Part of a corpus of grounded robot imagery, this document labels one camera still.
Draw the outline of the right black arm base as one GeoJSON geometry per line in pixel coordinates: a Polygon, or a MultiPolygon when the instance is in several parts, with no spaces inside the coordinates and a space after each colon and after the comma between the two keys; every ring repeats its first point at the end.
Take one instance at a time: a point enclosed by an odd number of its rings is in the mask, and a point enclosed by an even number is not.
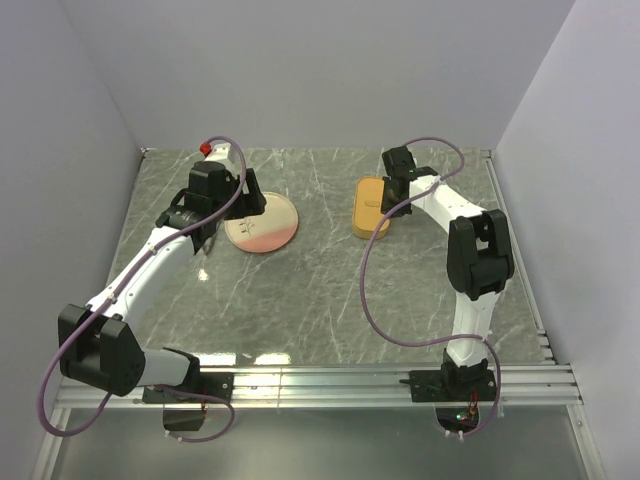
{"type": "Polygon", "coordinates": [[[480,433],[500,411],[500,376],[486,362],[473,367],[443,363],[439,370],[411,370],[399,383],[409,388],[412,403],[434,404],[445,436],[460,441],[480,433]]]}

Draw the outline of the orange lunch box lid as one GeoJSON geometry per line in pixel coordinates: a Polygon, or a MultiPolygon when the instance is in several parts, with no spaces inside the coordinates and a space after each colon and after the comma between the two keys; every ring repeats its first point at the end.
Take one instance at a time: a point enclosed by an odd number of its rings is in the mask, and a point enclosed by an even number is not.
{"type": "Polygon", "coordinates": [[[352,226],[356,230],[373,231],[382,219],[383,191],[381,177],[366,176],[357,181],[352,214],[352,226]]]}

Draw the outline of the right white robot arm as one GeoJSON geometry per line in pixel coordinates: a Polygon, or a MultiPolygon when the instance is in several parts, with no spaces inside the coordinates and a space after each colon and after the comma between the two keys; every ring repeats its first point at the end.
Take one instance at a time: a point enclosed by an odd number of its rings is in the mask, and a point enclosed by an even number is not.
{"type": "Polygon", "coordinates": [[[445,348],[445,360],[455,366],[441,374],[442,391],[460,400],[472,392],[476,377],[468,367],[487,358],[481,343],[490,331],[494,308],[513,277],[511,237],[507,217],[499,209],[486,210],[465,199],[430,167],[419,167],[406,146],[382,153],[383,213],[395,217],[417,208],[428,214],[447,233],[446,272],[456,292],[453,339],[445,348]]]}

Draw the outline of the orange lunch box base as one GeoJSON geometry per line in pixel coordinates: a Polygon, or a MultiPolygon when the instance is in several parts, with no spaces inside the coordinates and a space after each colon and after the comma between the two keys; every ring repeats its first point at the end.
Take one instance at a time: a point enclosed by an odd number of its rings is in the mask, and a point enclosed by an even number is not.
{"type": "MultiPolygon", "coordinates": [[[[353,216],[351,222],[353,234],[361,239],[370,239],[382,219],[383,217],[381,215],[353,216]]],[[[391,221],[389,219],[383,222],[380,230],[376,234],[377,240],[382,239],[386,235],[390,225],[391,221]]]]}

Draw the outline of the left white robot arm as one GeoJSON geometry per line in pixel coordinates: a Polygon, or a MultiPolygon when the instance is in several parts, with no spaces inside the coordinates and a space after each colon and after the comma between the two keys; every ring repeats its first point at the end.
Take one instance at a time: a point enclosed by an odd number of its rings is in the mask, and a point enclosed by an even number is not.
{"type": "Polygon", "coordinates": [[[60,313],[62,375],[117,396],[137,387],[166,386],[180,402],[195,399],[202,388],[199,359],[170,348],[145,350],[135,327],[222,221],[261,215],[265,207],[253,169],[235,176],[224,163],[196,162],[187,187],[159,215],[130,263],[86,305],[69,304],[60,313]]]}

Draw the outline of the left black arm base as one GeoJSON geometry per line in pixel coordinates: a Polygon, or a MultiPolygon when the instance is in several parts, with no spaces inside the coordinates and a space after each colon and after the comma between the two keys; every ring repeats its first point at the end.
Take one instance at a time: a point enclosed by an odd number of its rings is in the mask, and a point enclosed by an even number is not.
{"type": "Polygon", "coordinates": [[[210,407],[224,407],[229,410],[229,420],[223,427],[226,432],[235,419],[231,405],[234,380],[231,372],[201,373],[194,386],[145,387],[142,403],[163,407],[163,426],[170,434],[198,432],[210,407]]]}

